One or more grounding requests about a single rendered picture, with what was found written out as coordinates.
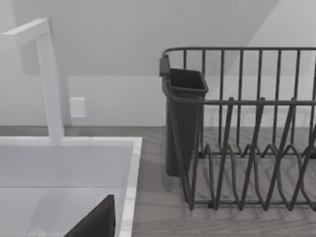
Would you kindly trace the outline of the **white wall socket plate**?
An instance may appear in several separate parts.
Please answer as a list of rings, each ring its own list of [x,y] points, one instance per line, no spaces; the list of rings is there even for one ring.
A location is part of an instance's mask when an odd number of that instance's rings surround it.
[[[71,118],[84,118],[87,115],[85,97],[71,97],[70,114]]]

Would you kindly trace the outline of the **tall white tap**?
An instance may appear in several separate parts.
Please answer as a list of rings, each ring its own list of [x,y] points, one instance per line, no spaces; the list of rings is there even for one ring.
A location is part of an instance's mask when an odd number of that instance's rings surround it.
[[[49,144],[60,146],[64,138],[60,79],[48,18],[37,18],[0,34],[0,49],[17,48],[36,41]]]

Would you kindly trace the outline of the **white sink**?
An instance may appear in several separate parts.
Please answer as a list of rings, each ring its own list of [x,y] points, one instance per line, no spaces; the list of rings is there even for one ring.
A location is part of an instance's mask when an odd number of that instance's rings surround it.
[[[0,137],[0,237],[63,237],[115,195],[115,237],[132,237],[141,137]]]

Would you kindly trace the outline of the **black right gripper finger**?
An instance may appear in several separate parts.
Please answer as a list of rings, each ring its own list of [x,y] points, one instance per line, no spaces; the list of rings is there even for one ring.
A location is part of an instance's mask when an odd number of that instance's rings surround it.
[[[115,195],[107,195],[63,237],[115,237]]]

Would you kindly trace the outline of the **dark grey cutlery holder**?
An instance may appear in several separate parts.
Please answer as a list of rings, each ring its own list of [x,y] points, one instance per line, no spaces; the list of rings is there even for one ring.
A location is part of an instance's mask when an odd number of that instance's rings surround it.
[[[200,71],[171,68],[170,77],[172,92],[176,97],[204,99],[208,92],[207,83]],[[187,173],[195,144],[197,104],[175,102],[174,107],[182,159],[185,172]],[[172,129],[172,119],[168,108],[166,109],[165,168],[167,175],[173,177],[180,176]]]

